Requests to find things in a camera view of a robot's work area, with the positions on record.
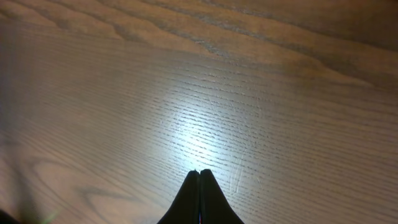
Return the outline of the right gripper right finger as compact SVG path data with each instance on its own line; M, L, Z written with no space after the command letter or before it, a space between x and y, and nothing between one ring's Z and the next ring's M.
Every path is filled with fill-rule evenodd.
M209 169L200 172L200 220L201 224L244 224Z

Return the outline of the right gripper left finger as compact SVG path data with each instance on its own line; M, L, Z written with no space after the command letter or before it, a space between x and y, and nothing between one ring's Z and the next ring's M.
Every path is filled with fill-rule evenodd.
M158 224L200 223L200 174L191 170Z

